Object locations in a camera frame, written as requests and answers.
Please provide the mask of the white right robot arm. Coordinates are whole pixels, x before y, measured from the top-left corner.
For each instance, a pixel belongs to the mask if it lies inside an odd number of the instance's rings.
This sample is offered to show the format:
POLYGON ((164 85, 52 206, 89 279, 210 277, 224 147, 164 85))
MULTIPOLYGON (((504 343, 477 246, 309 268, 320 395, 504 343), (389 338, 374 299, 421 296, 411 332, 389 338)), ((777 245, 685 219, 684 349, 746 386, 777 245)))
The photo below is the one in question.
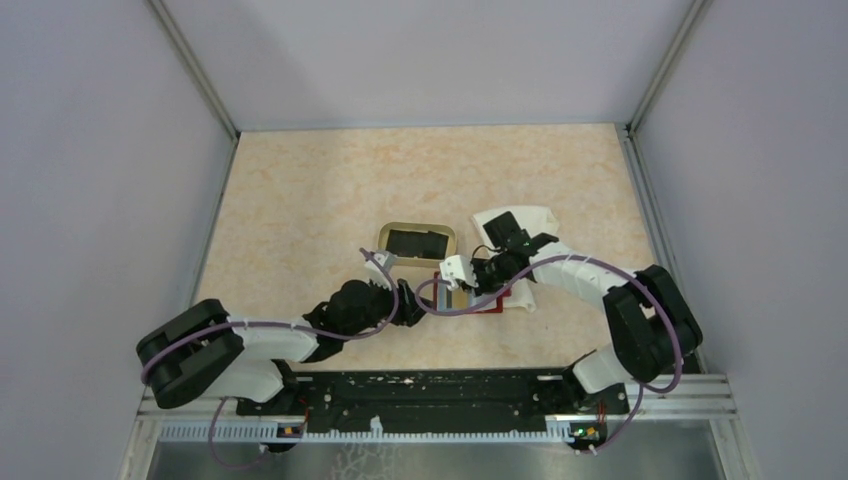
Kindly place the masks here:
POLYGON ((501 207, 473 215, 488 259, 471 262, 475 292, 493 294, 512 279, 560 287, 604 313, 611 341, 577 360, 564 375, 563 398, 576 412, 590 411, 603 390, 629 379, 650 383, 664 370, 681 370, 682 359, 703 333, 671 274, 653 264, 642 270, 615 267, 572 249, 547 226, 548 208, 501 207))

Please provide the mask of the red leather card holder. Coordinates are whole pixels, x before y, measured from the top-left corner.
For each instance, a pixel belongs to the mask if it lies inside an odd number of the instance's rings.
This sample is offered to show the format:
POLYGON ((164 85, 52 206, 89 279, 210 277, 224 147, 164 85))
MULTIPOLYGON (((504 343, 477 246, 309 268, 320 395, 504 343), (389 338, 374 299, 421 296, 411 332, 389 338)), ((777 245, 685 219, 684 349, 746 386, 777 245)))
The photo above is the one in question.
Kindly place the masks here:
POLYGON ((458 317, 468 314, 502 313, 504 300, 512 295, 513 280, 510 280, 500 290, 492 294, 475 295, 471 288, 461 289, 468 293, 469 306, 463 310, 449 310, 446 307, 446 293, 449 291, 436 272, 432 279, 421 284, 425 293, 430 293, 430 307, 434 315, 440 317, 458 317))

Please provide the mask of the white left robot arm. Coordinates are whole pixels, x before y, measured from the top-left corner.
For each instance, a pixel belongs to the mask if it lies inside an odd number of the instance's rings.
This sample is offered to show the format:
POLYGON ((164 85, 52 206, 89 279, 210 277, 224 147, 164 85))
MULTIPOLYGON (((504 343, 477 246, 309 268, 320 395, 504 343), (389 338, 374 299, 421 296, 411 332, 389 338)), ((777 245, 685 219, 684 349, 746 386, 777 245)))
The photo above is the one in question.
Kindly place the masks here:
POLYGON ((395 287, 347 281, 290 320, 236 317, 219 300, 206 299, 143 337, 136 354, 142 381, 162 409, 210 395, 252 400, 285 414, 300 399, 298 384, 286 377, 288 363, 324 361, 383 325, 411 327, 432 304, 417 301, 403 279, 395 287))

